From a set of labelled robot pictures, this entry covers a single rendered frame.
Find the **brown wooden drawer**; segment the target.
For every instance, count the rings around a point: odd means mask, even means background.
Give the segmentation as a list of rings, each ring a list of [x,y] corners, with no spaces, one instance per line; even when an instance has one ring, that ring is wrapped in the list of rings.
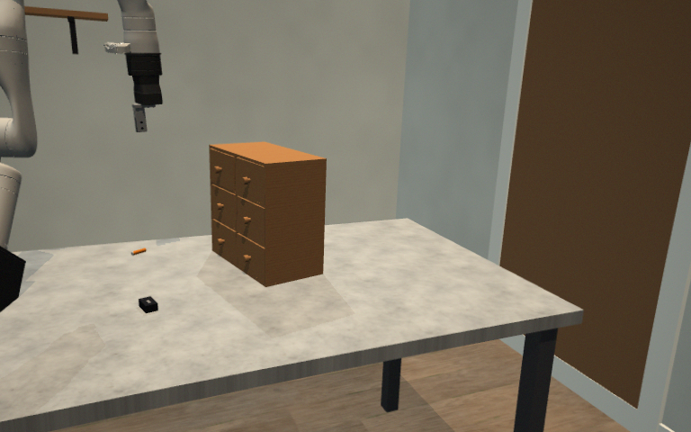
[[[236,228],[235,194],[217,185],[211,188],[212,216]],[[222,208],[222,209],[221,209]]]
[[[236,231],[214,220],[212,223],[212,236],[213,250],[236,265]]]
[[[265,284],[265,248],[238,235],[238,267]]]
[[[239,196],[237,230],[265,245],[265,207]]]
[[[235,156],[212,148],[210,165],[211,182],[235,192]]]
[[[265,205],[265,166],[238,157],[237,193]]]

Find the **brown chest of drawers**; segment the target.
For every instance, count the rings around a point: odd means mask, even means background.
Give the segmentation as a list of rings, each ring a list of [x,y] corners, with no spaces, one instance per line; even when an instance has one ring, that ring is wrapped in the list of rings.
[[[268,142],[209,145],[235,156],[236,228],[212,216],[212,251],[264,287],[323,275],[327,159]],[[237,193],[236,161],[240,158],[265,166],[265,205]],[[237,230],[237,199],[243,197],[265,207],[265,245]],[[233,264],[213,250],[212,223],[219,221],[236,231]],[[238,234],[265,248],[265,284],[238,267]]]

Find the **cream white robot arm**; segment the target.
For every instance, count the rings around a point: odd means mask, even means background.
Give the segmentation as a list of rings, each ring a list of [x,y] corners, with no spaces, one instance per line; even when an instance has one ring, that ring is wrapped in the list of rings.
[[[118,0],[123,30],[156,31],[147,0]],[[13,118],[0,118],[1,158],[30,158],[38,138],[31,100],[24,0],[0,0],[0,86]],[[22,175],[0,163],[0,246],[7,249]]]

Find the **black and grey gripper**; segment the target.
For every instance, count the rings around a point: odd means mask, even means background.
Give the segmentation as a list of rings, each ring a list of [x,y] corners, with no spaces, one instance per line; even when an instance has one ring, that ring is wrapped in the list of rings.
[[[136,132],[147,130],[145,108],[162,104],[159,76],[162,75],[157,31],[124,30],[123,43],[106,42],[105,51],[126,55],[128,75],[134,82],[132,104]],[[118,45],[124,44],[124,45]],[[154,104],[154,105],[152,105]]]

